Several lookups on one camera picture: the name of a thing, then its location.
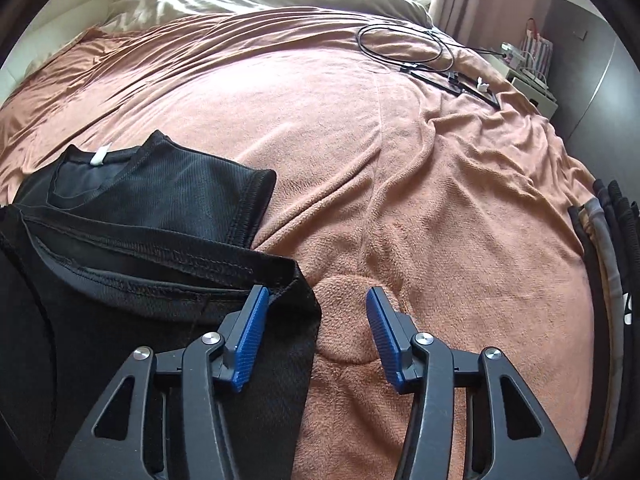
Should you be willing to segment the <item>dark grey sleeveless shirt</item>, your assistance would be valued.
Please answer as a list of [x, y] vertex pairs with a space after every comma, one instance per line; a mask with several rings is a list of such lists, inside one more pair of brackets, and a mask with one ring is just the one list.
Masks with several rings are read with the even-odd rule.
[[[6, 479], [287, 479], [321, 310], [297, 263], [252, 243], [276, 184], [154, 132], [66, 148], [1, 211]], [[270, 303], [250, 380], [226, 317]]]

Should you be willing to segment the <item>stack of folded dark clothes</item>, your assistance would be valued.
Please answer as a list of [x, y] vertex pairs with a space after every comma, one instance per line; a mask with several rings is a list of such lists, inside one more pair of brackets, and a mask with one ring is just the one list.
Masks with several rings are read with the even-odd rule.
[[615, 181], [567, 209], [593, 313], [592, 384], [576, 466], [585, 479], [639, 477], [639, 206]]

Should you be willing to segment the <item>brown bed blanket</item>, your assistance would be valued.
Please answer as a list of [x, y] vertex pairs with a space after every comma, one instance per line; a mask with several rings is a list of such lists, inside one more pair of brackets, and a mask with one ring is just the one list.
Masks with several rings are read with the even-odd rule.
[[285, 8], [90, 30], [2, 106], [1, 198], [69, 145], [154, 131], [273, 169], [254, 246], [295, 259], [322, 310], [297, 479], [395, 472], [410, 401], [376, 357], [374, 285], [450, 346], [506, 352], [576, 453], [593, 316], [567, 211], [592, 175], [507, 84], [491, 110], [364, 56], [365, 22]]

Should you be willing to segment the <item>black phone on bed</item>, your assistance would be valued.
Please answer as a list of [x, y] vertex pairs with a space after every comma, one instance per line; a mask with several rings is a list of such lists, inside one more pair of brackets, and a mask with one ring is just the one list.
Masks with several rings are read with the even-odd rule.
[[416, 78], [418, 81], [424, 82], [424, 84], [429, 84], [440, 91], [449, 93], [450, 96], [467, 94], [494, 110], [501, 110], [494, 92], [489, 89], [488, 83], [482, 78], [474, 80], [454, 70], [447, 70], [443, 73], [427, 73], [425, 70], [417, 70], [416, 68], [403, 68], [401, 71]]

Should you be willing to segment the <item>white bedside table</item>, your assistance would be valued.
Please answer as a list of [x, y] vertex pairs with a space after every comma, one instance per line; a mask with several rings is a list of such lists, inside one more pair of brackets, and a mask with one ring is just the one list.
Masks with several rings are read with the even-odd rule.
[[498, 73], [509, 81], [516, 90], [523, 93], [529, 102], [536, 107], [539, 114], [548, 119], [553, 117], [559, 105], [555, 96], [548, 88], [537, 82], [535, 78], [529, 77], [523, 72], [507, 66], [497, 55], [484, 54], [483, 58], [495, 70], [498, 70]]

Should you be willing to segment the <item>striped gift bag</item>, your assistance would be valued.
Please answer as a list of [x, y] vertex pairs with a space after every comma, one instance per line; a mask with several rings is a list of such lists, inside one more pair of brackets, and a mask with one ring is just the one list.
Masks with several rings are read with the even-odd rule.
[[548, 84], [553, 44], [541, 35], [533, 18], [526, 21], [524, 34], [516, 47], [516, 53], [520, 56], [518, 69], [522, 73], [529, 74], [543, 84]]

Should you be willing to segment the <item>cream leather headboard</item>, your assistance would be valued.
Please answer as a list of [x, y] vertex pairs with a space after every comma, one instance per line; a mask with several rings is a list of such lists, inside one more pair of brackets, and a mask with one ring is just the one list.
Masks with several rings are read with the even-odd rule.
[[1, 65], [1, 99], [86, 29], [105, 22], [118, 0], [49, 0], [18, 37]]

